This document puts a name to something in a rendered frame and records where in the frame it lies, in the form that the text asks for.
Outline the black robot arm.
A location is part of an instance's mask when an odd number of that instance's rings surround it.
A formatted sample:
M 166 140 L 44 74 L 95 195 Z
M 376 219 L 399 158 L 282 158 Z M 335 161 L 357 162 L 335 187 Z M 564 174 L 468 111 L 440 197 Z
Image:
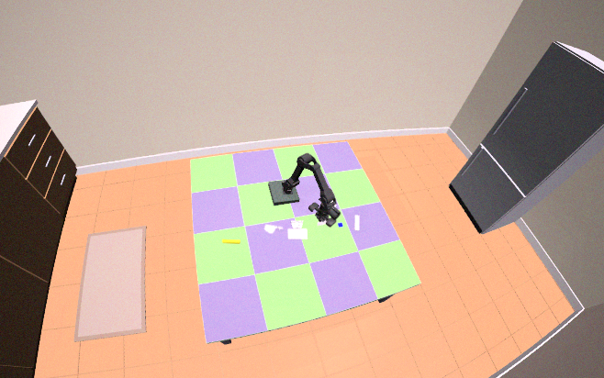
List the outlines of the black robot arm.
M 311 162 L 314 162 L 311 165 Z M 335 205 L 337 204 L 337 200 L 333 191 L 328 187 L 325 177 L 320 169 L 320 164 L 317 162 L 316 158 L 312 156 L 310 153 L 305 153 L 296 160 L 297 166 L 291 175 L 286 181 L 282 182 L 283 194 L 291 195 L 293 193 L 292 188 L 299 185 L 299 176 L 303 172 L 304 169 L 311 170 L 314 174 L 314 177 L 317 181 L 320 190 L 320 210 L 323 212 L 327 212 L 329 216 L 331 216 L 334 220 L 337 220 L 341 216 L 341 211 L 338 210 Z M 331 201 L 333 201 L 331 203 Z

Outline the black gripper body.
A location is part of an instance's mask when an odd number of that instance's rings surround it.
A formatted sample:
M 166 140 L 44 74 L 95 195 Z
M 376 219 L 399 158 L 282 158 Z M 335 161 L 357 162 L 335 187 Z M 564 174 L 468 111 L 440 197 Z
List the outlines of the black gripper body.
M 320 208 L 319 208 L 319 205 L 316 202 L 314 202 L 313 204 L 311 204 L 308 207 L 308 210 L 310 210 L 311 212 L 313 212 L 313 210 L 316 210 L 317 211 L 316 215 L 318 217 L 321 217 L 324 221 L 326 220 L 327 221 L 326 225 L 329 228 L 333 227 L 337 223 L 337 220 L 334 220 L 332 217 L 329 218 L 329 215 L 327 214 L 328 211 L 327 212 L 321 211 Z

